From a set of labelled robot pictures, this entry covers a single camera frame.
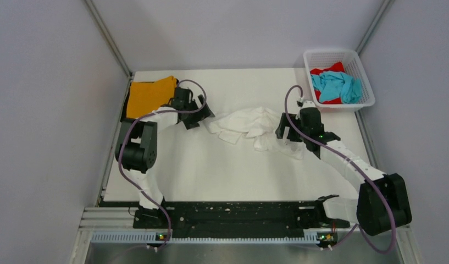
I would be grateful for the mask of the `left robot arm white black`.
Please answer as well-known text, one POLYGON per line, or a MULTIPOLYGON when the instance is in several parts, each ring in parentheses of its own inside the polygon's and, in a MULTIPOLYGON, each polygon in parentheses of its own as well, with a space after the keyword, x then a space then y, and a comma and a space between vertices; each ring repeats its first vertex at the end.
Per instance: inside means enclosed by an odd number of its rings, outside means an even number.
POLYGON ((115 150, 121 176, 138 192, 140 206, 148 210, 147 221, 154 227, 167 222, 164 199, 148 175, 158 157, 158 136, 166 128, 182 123, 189 130, 199 126, 214 113, 208 106, 205 90, 197 96, 186 88, 176 87, 166 104, 138 118, 124 118, 115 150))

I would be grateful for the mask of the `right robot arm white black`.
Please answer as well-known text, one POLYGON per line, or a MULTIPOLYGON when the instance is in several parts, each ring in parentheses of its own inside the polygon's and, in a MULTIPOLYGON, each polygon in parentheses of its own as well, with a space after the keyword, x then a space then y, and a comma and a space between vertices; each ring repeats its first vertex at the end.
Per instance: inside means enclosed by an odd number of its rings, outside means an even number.
POLYGON ((317 108, 303 108, 299 114, 282 113, 275 134, 277 139, 304 143, 309 152, 336 170, 358 194, 355 199, 339 195, 321 198, 322 206, 313 212, 317 225, 327 227, 341 219, 359 224, 365 233, 375 236, 412 221, 403 177, 372 167, 348 149, 339 136, 325 131, 317 108))

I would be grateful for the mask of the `white t shirt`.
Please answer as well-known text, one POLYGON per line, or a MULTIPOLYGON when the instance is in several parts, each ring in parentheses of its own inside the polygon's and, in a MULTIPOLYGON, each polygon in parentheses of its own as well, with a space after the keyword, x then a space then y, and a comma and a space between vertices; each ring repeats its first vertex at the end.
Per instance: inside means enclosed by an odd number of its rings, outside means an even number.
POLYGON ((291 151, 288 140, 276 138, 275 130, 280 115, 270 108, 246 108, 232 113, 222 113, 203 122, 209 133, 229 144, 236 145, 240 140, 251 142, 260 152, 281 153, 295 160, 302 160, 304 149, 291 151))

